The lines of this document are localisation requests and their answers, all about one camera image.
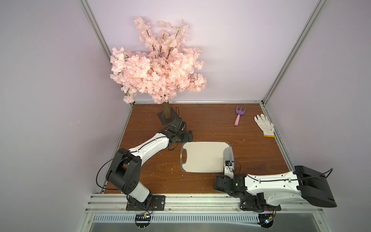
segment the white cutting board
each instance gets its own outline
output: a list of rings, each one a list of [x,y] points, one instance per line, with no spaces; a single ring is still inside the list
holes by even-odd
[[[184,143],[180,153],[180,167],[186,172],[223,172],[223,152],[227,147],[229,147],[228,143],[224,142]],[[187,151],[185,163],[182,161],[183,150]]]

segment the white glove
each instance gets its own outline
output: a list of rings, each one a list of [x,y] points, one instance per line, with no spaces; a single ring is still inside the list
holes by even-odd
[[[275,137],[275,128],[273,123],[271,123],[264,114],[256,115],[254,117],[257,125],[260,127],[260,129],[263,131],[263,134],[265,137]]]

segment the wooden table surface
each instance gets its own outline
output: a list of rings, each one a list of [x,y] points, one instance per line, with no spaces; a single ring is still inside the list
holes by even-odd
[[[180,110],[180,118],[193,131],[193,141],[230,143],[234,158],[241,164],[240,173],[254,175],[279,174],[289,171],[274,138],[264,137],[254,121],[262,114],[259,104],[238,104],[246,108],[238,126],[236,104],[171,104]],[[162,126],[157,104],[134,105],[120,148],[133,148],[153,137]],[[153,193],[217,193],[215,176],[221,173],[188,173],[180,169],[181,144],[173,150],[159,151],[142,166],[140,181]],[[115,188],[111,183],[107,188]],[[105,193],[120,193],[105,190]]]

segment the black cable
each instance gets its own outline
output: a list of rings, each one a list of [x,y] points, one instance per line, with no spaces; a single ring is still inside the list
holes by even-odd
[[[178,118],[180,117],[180,110],[178,107],[175,107],[175,113],[178,115]]]
[[[232,163],[235,162],[235,163],[237,163],[237,164],[240,166],[240,170],[238,170],[238,173],[237,173],[237,174],[239,174],[240,171],[241,171],[241,164],[240,164],[238,161],[231,161],[231,162],[232,162]]]
[[[321,173],[317,176],[322,176],[322,175],[325,175],[326,173],[329,172],[329,174],[327,176],[325,176],[325,178],[327,178],[331,172],[332,172],[333,168],[331,168],[330,170],[328,170],[327,172],[324,172],[324,173]],[[305,178],[301,178],[301,179],[293,179],[293,180],[289,180],[289,179],[281,179],[281,180],[257,180],[255,178],[252,178],[251,176],[247,175],[248,177],[250,177],[251,179],[257,181],[257,182],[271,182],[271,181],[281,181],[281,180],[288,180],[288,181],[293,181],[293,180],[304,180],[304,179],[309,179],[309,178],[313,178],[313,177],[317,177],[317,176],[309,176],[309,177],[305,177]]]
[[[102,165],[101,168],[99,168],[99,170],[98,170],[98,172],[97,172],[97,174],[96,174],[96,177],[95,177],[95,183],[96,183],[99,187],[101,187],[102,189],[108,189],[108,188],[102,187],[102,186],[100,186],[100,185],[98,184],[98,175],[99,175],[99,172],[102,170],[102,168],[103,168],[106,164],[108,164],[111,160],[116,159],[117,157],[121,157],[121,156],[116,156],[116,157],[114,157],[114,158],[108,160],[105,164]]]
[[[129,197],[131,197],[131,198],[133,198],[133,197],[132,197],[132,196],[129,196],[129,195],[126,195],[126,200],[127,200],[127,202],[128,202],[127,204],[130,205],[130,203],[129,203],[129,202],[130,202]],[[152,202],[152,203],[150,204],[150,206],[148,207],[148,209],[150,209],[152,205],[155,206],[155,203]],[[141,210],[146,211],[146,212],[148,213],[148,215],[151,215],[151,214],[153,213],[153,208],[152,208],[152,212],[151,212],[151,213],[148,211],[148,209],[141,208],[141,207],[139,207],[139,206],[138,206],[138,208],[141,209]]]
[[[151,141],[149,141],[148,143],[150,143],[150,142],[153,142],[153,141],[155,141],[156,139],[158,139],[158,138],[155,138],[155,139],[152,139]],[[119,155],[119,156],[116,156],[116,157],[113,157],[112,159],[110,159],[110,160],[108,160],[105,164],[103,164],[102,165],[102,167],[98,170],[98,172],[97,172],[97,174],[96,174],[96,177],[95,177],[95,183],[99,186],[99,187],[101,187],[102,189],[107,189],[107,190],[119,190],[119,189],[108,189],[108,188],[105,188],[105,187],[102,187],[102,186],[100,186],[99,184],[98,184],[98,175],[99,175],[99,172],[102,170],[102,168],[106,165],[106,164],[108,164],[111,160],[113,160],[113,159],[115,159],[115,158],[117,158],[117,157],[122,157],[123,155],[126,155],[126,154],[131,154],[131,153],[134,153],[134,152],[138,152],[140,149],[142,149],[145,145],[147,145],[148,143],[146,143],[146,144],[144,144],[143,146],[141,146],[138,150],[136,150],[136,151],[131,151],[131,152],[127,152],[127,153],[124,153],[124,154],[122,154],[122,155]]]
[[[179,143],[177,143],[177,145],[175,146],[175,148],[176,148],[176,147],[178,146],[178,144],[179,144]],[[170,147],[171,147],[171,145],[170,145]],[[175,149],[175,148],[173,148],[173,149],[170,149],[170,147],[168,148],[168,150],[169,150],[169,151],[172,151],[172,150],[174,150],[174,149]]]

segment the pink rake handle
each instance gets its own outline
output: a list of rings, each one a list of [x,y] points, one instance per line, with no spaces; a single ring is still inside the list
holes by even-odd
[[[237,115],[237,118],[236,118],[236,120],[235,120],[235,122],[234,122],[234,125],[235,126],[238,126],[238,122],[240,121],[240,115]]]

